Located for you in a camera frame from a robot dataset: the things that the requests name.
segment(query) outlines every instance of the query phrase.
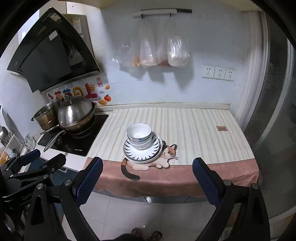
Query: white bowl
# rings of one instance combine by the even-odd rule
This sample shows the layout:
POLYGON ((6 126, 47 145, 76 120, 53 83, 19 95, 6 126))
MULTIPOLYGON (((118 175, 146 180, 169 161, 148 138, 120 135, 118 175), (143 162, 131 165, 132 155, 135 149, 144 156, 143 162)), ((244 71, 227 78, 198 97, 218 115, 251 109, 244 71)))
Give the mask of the white bowl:
POLYGON ((152 140, 152 135, 150 135, 150 136, 148 137, 147 140, 140 141, 140 142, 135 142, 135 141, 132 141, 132 140, 128 139, 129 143, 130 143, 132 146, 144 145, 144 144, 146 144, 147 142, 151 142, 151 140, 152 140))
POLYGON ((134 142, 145 141, 151 135, 151 128, 144 123, 130 125, 127 130, 128 138, 134 142))
POLYGON ((149 138, 149 141, 144 143, 144 144, 140 144, 140 145, 134 145, 131 144, 132 147, 134 147, 137 150, 145 150, 146 148, 148 148, 151 145, 151 138, 149 138))

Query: striped tablecloth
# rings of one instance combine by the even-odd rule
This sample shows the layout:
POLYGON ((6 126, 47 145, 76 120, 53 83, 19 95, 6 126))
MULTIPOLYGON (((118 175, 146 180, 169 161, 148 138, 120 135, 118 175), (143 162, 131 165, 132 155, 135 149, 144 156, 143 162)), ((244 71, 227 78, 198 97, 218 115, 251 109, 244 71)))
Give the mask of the striped tablecloth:
POLYGON ((253 159, 253 152, 229 110, 133 108, 109 114, 88 157, 121 162, 126 129, 133 123, 146 123, 167 145, 177 144, 178 160, 170 165, 192 165, 201 157, 206 164, 253 159), (218 131, 226 126, 227 131, 218 131))

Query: sandal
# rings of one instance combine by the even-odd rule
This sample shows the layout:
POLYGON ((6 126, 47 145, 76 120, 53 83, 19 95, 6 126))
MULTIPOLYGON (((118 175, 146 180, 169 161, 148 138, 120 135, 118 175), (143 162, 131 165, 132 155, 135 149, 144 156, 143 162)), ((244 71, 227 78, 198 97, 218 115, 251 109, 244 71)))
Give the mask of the sandal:
POLYGON ((148 241, 159 241, 163 237, 163 234, 159 231, 155 231, 148 241))
POLYGON ((139 229, 139 228, 134 228, 132 231, 131 231, 131 234, 132 235, 135 235, 139 238, 142 238, 142 230, 139 229))

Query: plastic bag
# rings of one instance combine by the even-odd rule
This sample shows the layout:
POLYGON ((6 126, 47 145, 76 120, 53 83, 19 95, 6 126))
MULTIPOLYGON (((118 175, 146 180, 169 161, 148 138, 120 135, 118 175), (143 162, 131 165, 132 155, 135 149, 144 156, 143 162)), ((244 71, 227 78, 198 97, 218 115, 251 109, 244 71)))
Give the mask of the plastic bag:
POLYGON ((122 41, 117 50, 117 56, 112 59, 113 62, 119 63, 124 67, 139 67, 140 60, 140 42, 137 31, 132 38, 122 41))
POLYGON ((158 29, 158 41, 156 48, 156 64, 169 66, 168 64, 168 22, 158 29))
POLYGON ((147 19, 141 19, 139 22, 140 32, 140 60, 144 68, 156 65, 155 63, 155 42, 152 32, 152 26, 147 19))
POLYGON ((180 30, 171 18, 168 37, 168 63, 174 67, 185 67, 189 61, 188 39, 181 37, 180 30))

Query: stove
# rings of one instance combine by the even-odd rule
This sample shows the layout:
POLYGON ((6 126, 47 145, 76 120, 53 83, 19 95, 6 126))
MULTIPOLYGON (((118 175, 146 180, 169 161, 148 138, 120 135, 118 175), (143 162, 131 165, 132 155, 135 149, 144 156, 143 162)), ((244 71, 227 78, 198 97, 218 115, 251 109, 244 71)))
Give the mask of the stove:
MULTIPOLYGON (((58 137, 51 148, 79 156, 86 156, 107 118, 108 115, 95 115, 94 122, 91 123, 90 126, 84 128, 87 130, 87 134, 85 134, 84 131, 81 137, 81 135, 77 136, 77 133, 73 134, 66 131, 58 137)), ((45 133, 38 142, 38 145, 46 146, 47 143, 61 130, 62 128, 57 127, 56 129, 45 133)))

